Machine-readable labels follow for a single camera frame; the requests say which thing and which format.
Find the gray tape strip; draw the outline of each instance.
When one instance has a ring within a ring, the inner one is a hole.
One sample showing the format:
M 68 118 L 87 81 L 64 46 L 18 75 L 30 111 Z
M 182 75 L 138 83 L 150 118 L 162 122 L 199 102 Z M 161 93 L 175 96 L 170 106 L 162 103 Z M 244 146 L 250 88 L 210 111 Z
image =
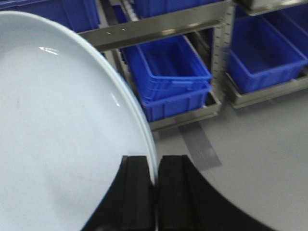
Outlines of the gray tape strip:
M 179 130 L 199 171 L 222 165 L 199 122 L 181 126 Z

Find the stacked blue bins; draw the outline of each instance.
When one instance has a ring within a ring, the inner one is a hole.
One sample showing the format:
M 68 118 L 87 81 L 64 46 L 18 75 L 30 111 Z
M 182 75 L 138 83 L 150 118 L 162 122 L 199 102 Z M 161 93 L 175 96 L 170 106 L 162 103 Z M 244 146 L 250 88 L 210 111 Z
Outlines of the stacked blue bins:
M 149 122 L 204 105 L 211 74 L 184 36 L 123 49 Z
M 245 18 L 249 15 L 242 9 L 240 6 L 236 6 L 235 8 L 235 18 Z

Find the blue storage crate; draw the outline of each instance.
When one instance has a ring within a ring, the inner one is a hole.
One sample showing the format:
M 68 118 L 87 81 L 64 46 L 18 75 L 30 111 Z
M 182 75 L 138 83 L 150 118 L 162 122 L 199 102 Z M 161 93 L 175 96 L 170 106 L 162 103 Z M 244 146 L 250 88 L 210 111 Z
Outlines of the blue storage crate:
M 112 8 L 115 11 L 115 15 L 116 15 L 116 18 L 118 20 L 118 23 L 127 23 L 128 22 L 120 4 L 115 4 L 115 5 L 112 6 Z
M 220 0 L 135 0 L 135 8 L 140 18 L 147 18 L 217 1 Z
M 308 4 L 269 13 L 265 17 L 308 57 Z
M 228 72 L 242 93 L 289 81 L 307 62 L 263 17 L 235 21 Z
M 239 5 L 235 8 L 235 18 L 245 18 L 249 17 L 249 15 L 243 10 Z
M 75 32 L 97 29 L 100 23 L 95 0 L 2 0 L 4 10 L 37 14 Z
M 123 54 L 147 101 L 202 89 L 212 78 L 184 36 L 124 48 Z
M 206 83 L 203 89 L 153 102 L 144 101 L 140 96 L 141 105 L 148 121 L 153 122 L 203 107 L 210 91 L 211 86 Z

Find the metal shelf frame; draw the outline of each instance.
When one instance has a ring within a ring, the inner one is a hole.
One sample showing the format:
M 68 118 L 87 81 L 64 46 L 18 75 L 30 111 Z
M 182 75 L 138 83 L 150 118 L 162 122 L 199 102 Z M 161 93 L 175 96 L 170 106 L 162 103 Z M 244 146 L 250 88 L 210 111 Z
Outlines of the metal shelf frame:
M 256 15 L 270 13 L 273 11 L 278 11 L 278 10 L 282 10 L 285 8 L 305 4 L 305 3 L 308 3 L 308 0 L 285 0 L 279 4 L 270 5 L 267 7 L 262 7 L 262 8 L 258 8 L 254 10 L 249 9 L 245 4 L 241 2 L 241 0 L 237 0 L 236 3 L 246 12 L 246 14 L 250 16 L 256 16 Z
M 109 0 L 98 1 L 99 11 L 103 12 L 107 26 L 80 33 L 100 52 L 111 51 L 113 61 L 119 73 L 134 90 L 127 67 L 121 61 L 117 49 L 167 38 L 179 34 L 187 34 L 207 28 L 214 29 L 211 59 L 211 85 L 206 106 L 180 115 L 150 123 L 152 131 L 177 127 L 209 117 L 217 116 L 224 98 L 222 78 L 227 67 L 227 55 L 231 44 L 231 33 L 235 4 L 232 0 L 224 0 L 187 10 L 167 13 L 155 17 L 118 24 L 115 12 Z
M 123 48 L 143 42 L 167 38 L 179 34 L 188 34 L 194 48 L 207 66 L 211 67 L 213 87 L 210 93 L 211 104 L 191 112 L 176 115 L 150 123 L 152 130 L 175 127 L 208 117 L 218 115 L 224 96 L 227 95 L 234 108 L 240 108 L 254 103 L 266 101 L 275 97 L 290 94 L 308 88 L 308 74 L 270 88 L 241 94 L 232 78 L 227 74 L 229 48 L 234 24 L 235 6 L 241 6 L 248 15 L 260 15 L 272 11 L 305 4 L 308 0 L 286 0 L 282 4 L 267 8 L 251 10 L 245 7 L 240 0 L 223 0 L 187 10 L 167 13 L 118 24 L 115 12 L 109 0 L 100 0 L 99 5 L 104 12 L 108 26 L 100 29 L 86 31 L 80 35 L 89 41 L 99 51 L 111 51 L 119 73 L 134 89 L 130 76 L 124 71 L 118 48 Z M 199 30 L 213 28 L 212 51 L 202 41 Z

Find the shelf base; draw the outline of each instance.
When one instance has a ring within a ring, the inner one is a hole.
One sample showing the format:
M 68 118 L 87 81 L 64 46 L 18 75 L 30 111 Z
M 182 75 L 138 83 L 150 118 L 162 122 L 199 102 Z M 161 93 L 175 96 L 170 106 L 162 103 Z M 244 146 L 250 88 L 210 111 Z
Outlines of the shelf base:
M 241 108 L 266 100 L 274 99 L 300 90 L 308 89 L 308 74 L 301 75 L 289 82 L 275 85 L 273 87 L 241 94 L 231 76 L 227 74 L 225 94 L 234 108 Z
M 150 123 L 152 131 L 164 130 L 167 128 L 174 128 L 185 124 L 193 123 L 196 121 L 204 120 L 214 116 L 218 116 L 221 108 L 221 102 L 218 100 L 216 95 L 212 92 L 208 95 L 210 103 L 202 108 L 185 112 L 179 115 L 168 117 L 165 119 L 157 120 Z

